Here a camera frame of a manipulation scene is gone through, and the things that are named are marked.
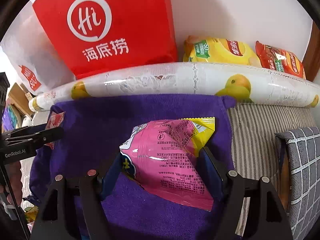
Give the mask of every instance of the human hand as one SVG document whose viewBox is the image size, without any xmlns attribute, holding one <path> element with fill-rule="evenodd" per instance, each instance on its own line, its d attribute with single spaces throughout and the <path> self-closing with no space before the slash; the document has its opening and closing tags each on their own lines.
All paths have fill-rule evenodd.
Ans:
<svg viewBox="0 0 320 240">
<path fill-rule="evenodd" d="M 22 182 L 21 182 L 22 173 L 20 169 L 21 169 L 21 163 L 19 161 L 15 163 L 10 163 L 9 165 L 7 165 L 7 171 L 10 178 L 11 187 L 12 187 L 18 206 L 20 206 L 22 202 Z M 7 186 L 5 186 L 5 190 L 6 192 L 9 192 L 9 189 Z M 2 185 L 0 185 L 0 193 L 3 193 L 3 191 L 4 191 L 4 188 Z M 7 196 L 7 200 L 10 204 L 13 204 L 10 194 Z"/>
</svg>

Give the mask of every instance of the lemon print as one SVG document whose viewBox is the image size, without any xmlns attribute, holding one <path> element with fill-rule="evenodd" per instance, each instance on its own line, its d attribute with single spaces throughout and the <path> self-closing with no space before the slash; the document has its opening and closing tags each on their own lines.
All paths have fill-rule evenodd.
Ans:
<svg viewBox="0 0 320 240">
<path fill-rule="evenodd" d="M 71 89 L 71 98 L 73 100 L 79 98 L 87 98 L 90 97 L 87 90 L 85 89 L 83 81 L 76 83 Z"/>
<path fill-rule="evenodd" d="M 316 107 L 316 105 L 319 102 L 319 96 L 315 95 L 315 98 L 313 99 L 312 103 L 309 105 L 310 107 Z"/>
<path fill-rule="evenodd" d="M 36 110 L 36 111 L 38 111 L 38 112 L 41 111 L 41 110 L 43 110 L 42 107 L 38 106 L 37 98 L 34 98 L 34 99 L 33 99 L 33 101 L 32 101 L 32 107 L 33 107 L 34 110 Z"/>
<path fill-rule="evenodd" d="M 225 88 L 216 93 L 216 96 L 231 96 L 238 102 L 253 103 L 250 99 L 251 84 L 249 80 L 241 74 L 231 76 Z"/>
<path fill-rule="evenodd" d="M 245 87 L 249 91 L 249 93 L 251 93 L 250 81 L 241 74 L 231 76 L 226 83 L 226 88 L 229 86 Z"/>
</svg>

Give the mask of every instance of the wooden frame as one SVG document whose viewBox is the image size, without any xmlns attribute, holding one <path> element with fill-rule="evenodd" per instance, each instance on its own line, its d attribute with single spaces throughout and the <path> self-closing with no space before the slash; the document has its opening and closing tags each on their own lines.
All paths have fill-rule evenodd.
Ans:
<svg viewBox="0 0 320 240">
<path fill-rule="evenodd" d="M 315 22 L 312 25 L 309 45 L 302 63 L 307 80 L 313 81 L 320 68 L 320 30 Z"/>
</svg>

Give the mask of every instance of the white plastic bag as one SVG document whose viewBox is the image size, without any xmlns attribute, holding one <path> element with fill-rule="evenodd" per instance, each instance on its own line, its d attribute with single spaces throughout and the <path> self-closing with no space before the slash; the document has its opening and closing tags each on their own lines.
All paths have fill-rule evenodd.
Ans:
<svg viewBox="0 0 320 240">
<path fill-rule="evenodd" d="M 0 43 L 28 90 L 38 95 L 75 80 L 28 2 Z"/>
</svg>

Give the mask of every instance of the plastic wrap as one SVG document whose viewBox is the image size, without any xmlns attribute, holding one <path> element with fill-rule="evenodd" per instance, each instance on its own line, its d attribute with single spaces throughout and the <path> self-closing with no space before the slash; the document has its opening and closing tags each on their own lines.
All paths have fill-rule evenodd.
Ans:
<svg viewBox="0 0 320 240">
<path fill-rule="evenodd" d="M 34 95 L 75 80 L 45 34 L 31 2 L 12 22 L 0 45 L 24 85 Z"/>
<path fill-rule="evenodd" d="M 29 102 L 32 111 L 84 97 L 134 94 L 230 95 L 238 102 L 318 106 L 320 86 L 265 68 L 218 63 L 167 63 L 101 73 L 65 84 Z"/>
</svg>

